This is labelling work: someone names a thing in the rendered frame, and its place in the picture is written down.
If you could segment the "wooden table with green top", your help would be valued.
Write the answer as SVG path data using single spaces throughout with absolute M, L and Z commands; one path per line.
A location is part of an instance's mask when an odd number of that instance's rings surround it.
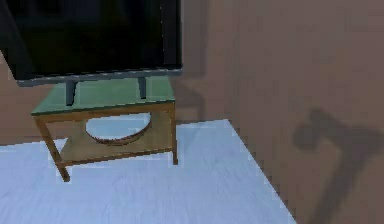
M 68 106 L 65 87 L 58 84 L 31 112 L 53 161 L 65 182 L 69 166 L 170 152 L 178 163 L 176 140 L 176 100 L 166 77 L 146 80 L 146 97 L 140 97 L 133 78 L 82 82 L 77 85 L 74 104 Z M 150 115 L 139 132 L 123 139 L 101 140 L 91 136 L 86 124 L 98 118 L 119 115 Z M 47 125 L 76 122 L 79 130 L 58 149 Z

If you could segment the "black television set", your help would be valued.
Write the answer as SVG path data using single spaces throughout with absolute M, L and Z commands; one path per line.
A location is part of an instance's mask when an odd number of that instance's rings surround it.
M 20 87 L 182 73 L 181 0 L 0 0 L 0 52 Z

